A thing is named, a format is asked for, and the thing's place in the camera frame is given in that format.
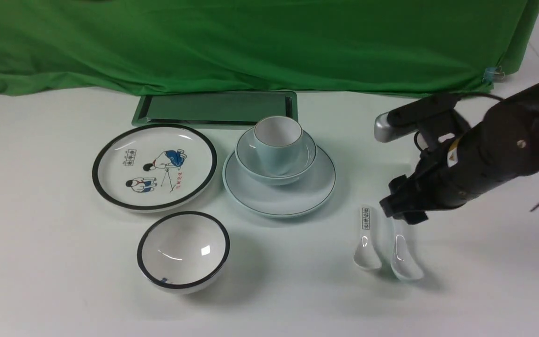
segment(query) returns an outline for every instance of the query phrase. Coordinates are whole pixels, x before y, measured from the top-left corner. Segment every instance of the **white plate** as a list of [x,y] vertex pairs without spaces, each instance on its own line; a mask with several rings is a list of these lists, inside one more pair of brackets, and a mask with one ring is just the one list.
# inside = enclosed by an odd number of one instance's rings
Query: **white plate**
[[174,213],[154,223],[138,244],[143,274],[171,293],[188,294],[213,283],[230,252],[230,237],[216,218]]
[[166,211],[202,192],[217,164],[216,149],[197,130],[147,125],[105,145],[93,165],[93,182],[103,198],[120,207]]
[[336,168],[317,147],[312,168],[299,181],[268,186],[251,178],[233,152],[224,163],[222,177],[226,190],[240,205],[270,218],[293,218],[315,211],[328,200],[336,185]]

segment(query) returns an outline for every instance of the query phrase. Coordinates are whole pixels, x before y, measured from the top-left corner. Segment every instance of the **cable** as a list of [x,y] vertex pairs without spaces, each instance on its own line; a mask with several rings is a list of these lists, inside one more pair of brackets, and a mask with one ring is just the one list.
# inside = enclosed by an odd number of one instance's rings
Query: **cable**
[[419,142],[417,141],[417,137],[419,136],[419,132],[415,132],[415,136],[413,136],[413,143],[415,143],[415,146],[419,151],[423,151],[423,149],[419,146]]
[[493,100],[497,100],[497,101],[503,101],[504,100],[504,98],[502,98],[500,96],[496,96],[496,95],[493,95],[493,94],[487,94],[486,92],[466,92],[464,94],[460,94],[459,96],[460,96],[460,100],[462,100],[463,98],[475,97],[475,96],[492,98]]

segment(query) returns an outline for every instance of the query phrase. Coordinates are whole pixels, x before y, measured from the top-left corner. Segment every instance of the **cup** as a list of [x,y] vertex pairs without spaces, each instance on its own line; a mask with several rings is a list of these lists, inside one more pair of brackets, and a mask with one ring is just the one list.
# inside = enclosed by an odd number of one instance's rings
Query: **cup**
[[287,173],[303,149],[303,129],[288,117],[262,119],[255,125],[253,138],[259,161],[271,175]]

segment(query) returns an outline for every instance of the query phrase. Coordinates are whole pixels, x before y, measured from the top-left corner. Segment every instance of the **cartoon illustration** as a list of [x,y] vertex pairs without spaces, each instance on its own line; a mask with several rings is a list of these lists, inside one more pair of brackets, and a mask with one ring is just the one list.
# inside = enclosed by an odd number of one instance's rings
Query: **cartoon illustration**
[[137,193],[146,193],[155,190],[156,178],[134,178],[126,182],[126,187],[132,188]]
[[184,150],[178,149],[178,151],[169,150],[163,151],[151,164],[145,164],[143,170],[149,172],[154,169],[178,169],[184,164],[186,154]]
[[178,179],[176,184],[172,182],[172,178],[169,174],[169,171],[171,169],[177,169],[180,171],[180,168],[184,164],[184,160],[186,160],[186,154],[184,153],[184,150],[178,149],[176,151],[169,150],[169,151],[163,151],[152,163],[145,164],[143,166],[143,170],[146,172],[153,171],[155,169],[164,169],[165,174],[163,175],[163,179],[161,181],[160,187],[163,186],[163,184],[166,184],[166,179],[169,181],[169,187],[170,192],[174,190],[174,188],[180,188],[180,183],[182,180],[182,172],[178,173]]

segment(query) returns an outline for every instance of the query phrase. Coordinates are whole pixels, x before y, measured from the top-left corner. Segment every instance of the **clip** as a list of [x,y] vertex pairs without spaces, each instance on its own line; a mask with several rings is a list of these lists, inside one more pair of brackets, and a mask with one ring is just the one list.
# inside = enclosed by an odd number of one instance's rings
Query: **clip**
[[486,68],[486,71],[484,72],[484,77],[482,77],[482,82],[497,82],[502,81],[505,77],[503,67],[497,66],[497,67],[491,67]]

